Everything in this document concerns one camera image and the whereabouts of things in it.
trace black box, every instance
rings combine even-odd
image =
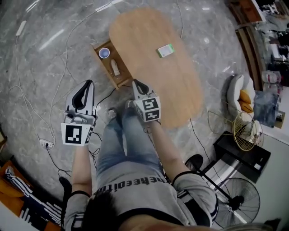
[[[239,164],[235,169],[256,183],[271,153],[257,145],[250,151],[243,151],[235,142],[232,133],[225,132],[225,134],[227,135],[221,135],[214,143],[217,160],[222,159],[230,166],[237,160]]]

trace wall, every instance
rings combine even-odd
[[[264,134],[267,134],[279,141],[289,145],[289,87],[284,87],[282,92],[282,101],[279,104],[279,111],[286,113],[282,128],[263,127]]]
[[[17,217],[12,213],[5,205],[0,202],[0,230],[10,231],[10,230],[19,230],[19,231],[37,231],[34,227],[29,225],[23,219]]]
[[[255,187],[260,195],[260,210],[254,222],[281,218],[278,230],[289,222],[289,146],[265,135],[263,148],[271,152],[269,161]],[[240,173],[234,177],[247,180]]]

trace patterned fabric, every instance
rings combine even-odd
[[[21,190],[24,194],[24,208],[21,211],[20,218],[24,219],[26,222],[31,223],[33,225],[34,220],[41,220],[41,218],[45,221],[51,221],[57,225],[61,225],[61,205],[56,204],[56,202],[48,201],[47,197],[37,190],[32,189],[30,185],[25,183],[22,179],[15,176],[12,167],[7,167],[6,178]]]

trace paper cup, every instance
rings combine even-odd
[[[107,48],[102,48],[102,49],[100,49],[98,55],[102,59],[106,59],[110,55],[110,51]]]

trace wooden table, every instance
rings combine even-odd
[[[172,23],[161,12],[140,8],[120,14],[109,35],[132,78],[149,84],[160,96],[164,127],[180,127],[202,110],[198,74]],[[175,52],[160,58],[156,50],[167,44]]]

